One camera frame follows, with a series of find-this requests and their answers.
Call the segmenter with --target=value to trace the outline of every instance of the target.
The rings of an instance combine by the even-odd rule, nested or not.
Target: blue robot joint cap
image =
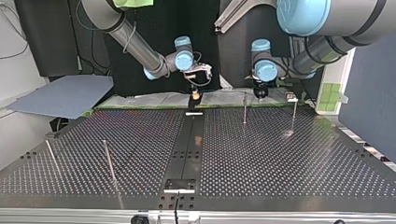
[[[186,35],[180,36],[175,39],[175,47],[176,48],[181,47],[181,46],[190,45],[190,44],[191,44],[191,40]]]
[[[143,72],[145,73],[146,77],[147,77],[149,80],[158,79],[158,77],[155,77],[154,75],[152,75],[146,68],[143,69]]]
[[[261,60],[255,64],[254,72],[261,81],[270,82],[277,77],[277,66],[269,60]]]
[[[278,0],[276,15],[286,33],[308,36],[324,26],[331,7],[332,0]]]
[[[180,71],[189,70],[194,64],[194,55],[188,50],[182,50],[176,55],[175,66]]]
[[[271,49],[271,41],[267,39],[257,39],[251,44],[252,52],[266,51]]]

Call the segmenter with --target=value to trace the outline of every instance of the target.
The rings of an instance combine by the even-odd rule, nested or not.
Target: vertical metal post
[[[52,157],[53,160],[56,160],[55,154],[53,154],[53,151],[52,151],[52,146],[50,145],[50,140],[47,139],[46,143],[47,143],[47,147],[49,149],[50,156]]]
[[[244,124],[247,123],[247,113],[248,113],[248,94],[245,92],[245,96],[244,96]]]
[[[117,181],[116,174],[114,173],[114,169],[113,169],[113,162],[111,161],[110,151],[108,150],[108,145],[106,140],[103,140],[103,146],[105,148],[107,162],[108,162],[108,166],[110,167],[111,176],[113,177],[114,181]]]
[[[298,101],[296,101],[296,102],[294,103],[293,120],[296,118],[297,104],[298,104]]]

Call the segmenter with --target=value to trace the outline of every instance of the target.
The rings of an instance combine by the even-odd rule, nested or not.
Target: white wall
[[[15,8],[13,0],[0,2]],[[18,19],[8,10],[6,13],[14,25],[21,29]],[[0,31],[0,58],[24,49],[26,42],[15,33],[1,12]],[[50,132],[48,122],[51,118],[4,109],[18,97],[45,84],[44,78],[38,74],[29,49],[21,56],[0,60],[0,169],[40,144],[44,135]]]
[[[0,0],[13,5],[13,0]],[[21,29],[18,19],[6,10],[12,22]],[[20,38],[0,13],[0,57],[13,55],[24,49],[26,42]],[[0,60],[0,102],[45,85],[38,74],[31,51],[21,56]]]

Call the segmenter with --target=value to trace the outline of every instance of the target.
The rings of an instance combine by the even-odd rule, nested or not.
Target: green cloth
[[[154,5],[154,0],[113,0],[116,7],[148,7]]]
[[[318,110],[334,112],[340,101],[341,84],[325,83],[319,100]]]

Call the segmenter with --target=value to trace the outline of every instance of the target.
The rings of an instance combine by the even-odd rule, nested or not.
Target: metal breadboard table
[[[43,144],[0,172],[0,223],[32,208],[396,214],[395,173],[325,118],[292,112],[250,108],[244,124],[243,108],[97,111],[49,142],[55,158]]]

